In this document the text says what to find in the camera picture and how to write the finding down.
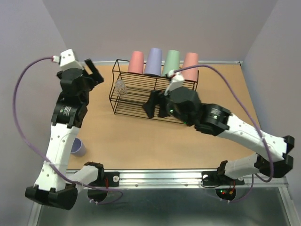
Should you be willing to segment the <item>clear glass cup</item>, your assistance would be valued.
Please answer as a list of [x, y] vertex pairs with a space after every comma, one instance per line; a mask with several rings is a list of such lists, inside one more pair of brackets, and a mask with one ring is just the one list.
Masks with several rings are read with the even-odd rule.
[[117, 79], [115, 82], [115, 90], [118, 94], [126, 94], [127, 87], [125, 82], [122, 79]]

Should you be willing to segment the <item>red plastic cup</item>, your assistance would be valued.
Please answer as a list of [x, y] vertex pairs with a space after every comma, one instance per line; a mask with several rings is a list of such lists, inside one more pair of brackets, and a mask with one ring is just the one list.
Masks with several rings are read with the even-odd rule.
[[141, 51], [133, 51], [129, 65], [128, 65], [128, 72], [135, 73], [135, 74], [142, 74], [144, 67], [144, 54]]

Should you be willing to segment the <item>purple plastic cup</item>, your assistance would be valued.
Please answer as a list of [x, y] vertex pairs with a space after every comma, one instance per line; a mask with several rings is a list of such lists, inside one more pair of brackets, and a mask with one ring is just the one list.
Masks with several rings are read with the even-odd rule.
[[143, 74], [160, 77], [162, 64], [162, 50], [159, 48], [151, 48], [147, 57]]
[[83, 157], [86, 154], [86, 148], [79, 138], [75, 138], [71, 147], [71, 154], [76, 157]]

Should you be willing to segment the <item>green plastic cup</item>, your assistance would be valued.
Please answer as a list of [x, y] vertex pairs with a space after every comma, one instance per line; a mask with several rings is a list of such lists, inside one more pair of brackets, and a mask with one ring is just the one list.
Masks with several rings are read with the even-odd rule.
[[161, 76], [165, 77], [171, 70], [179, 69], [180, 65], [180, 52], [177, 50], [169, 50], [166, 60], [164, 62], [163, 71]]

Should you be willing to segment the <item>pink plastic cup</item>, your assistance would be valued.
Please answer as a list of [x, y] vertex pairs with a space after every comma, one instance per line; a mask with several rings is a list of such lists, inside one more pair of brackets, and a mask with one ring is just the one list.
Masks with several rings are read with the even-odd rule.
[[[189, 52], [186, 54], [182, 68], [198, 64], [198, 54]], [[198, 81], [198, 69], [192, 68], [182, 71], [182, 75], [186, 81]]]

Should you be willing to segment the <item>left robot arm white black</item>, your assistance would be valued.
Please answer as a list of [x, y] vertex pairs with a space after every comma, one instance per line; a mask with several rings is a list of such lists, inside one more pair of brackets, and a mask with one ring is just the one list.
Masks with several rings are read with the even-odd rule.
[[62, 91], [51, 118], [51, 136], [41, 172], [33, 186], [27, 187], [25, 197], [41, 205], [70, 210], [84, 185], [104, 182], [104, 168], [100, 163], [87, 162], [83, 168], [66, 177], [66, 169], [73, 143], [87, 113], [89, 92], [104, 81], [91, 59], [61, 66], [57, 73]]

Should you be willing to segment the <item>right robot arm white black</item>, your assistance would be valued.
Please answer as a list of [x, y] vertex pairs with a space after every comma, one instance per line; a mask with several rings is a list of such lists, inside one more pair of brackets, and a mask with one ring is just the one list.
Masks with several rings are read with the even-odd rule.
[[294, 137], [276, 137], [242, 121], [230, 110], [217, 105], [202, 103], [198, 93], [186, 87], [177, 88], [168, 94], [164, 90], [153, 90], [142, 105], [148, 118], [153, 118], [155, 107], [158, 116], [173, 116], [196, 131], [238, 143], [252, 151], [249, 157], [235, 161], [222, 161], [214, 179], [226, 184], [251, 174], [263, 174], [282, 178], [293, 169]]

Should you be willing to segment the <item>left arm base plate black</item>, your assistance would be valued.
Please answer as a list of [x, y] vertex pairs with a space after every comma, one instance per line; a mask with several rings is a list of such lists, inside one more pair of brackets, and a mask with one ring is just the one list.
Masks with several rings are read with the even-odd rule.
[[120, 172], [118, 171], [105, 171], [101, 176], [98, 176], [95, 181], [88, 183], [90, 186], [94, 187], [118, 187], [120, 179]]

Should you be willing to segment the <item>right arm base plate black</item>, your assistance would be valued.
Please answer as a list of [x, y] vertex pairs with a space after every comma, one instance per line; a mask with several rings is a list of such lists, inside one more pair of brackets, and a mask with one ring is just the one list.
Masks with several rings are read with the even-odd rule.
[[239, 179], [231, 179], [225, 175], [219, 175], [216, 170], [214, 171], [202, 171], [202, 179], [204, 186], [230, 186], [230, 185], [244, 185], [245, 181]]

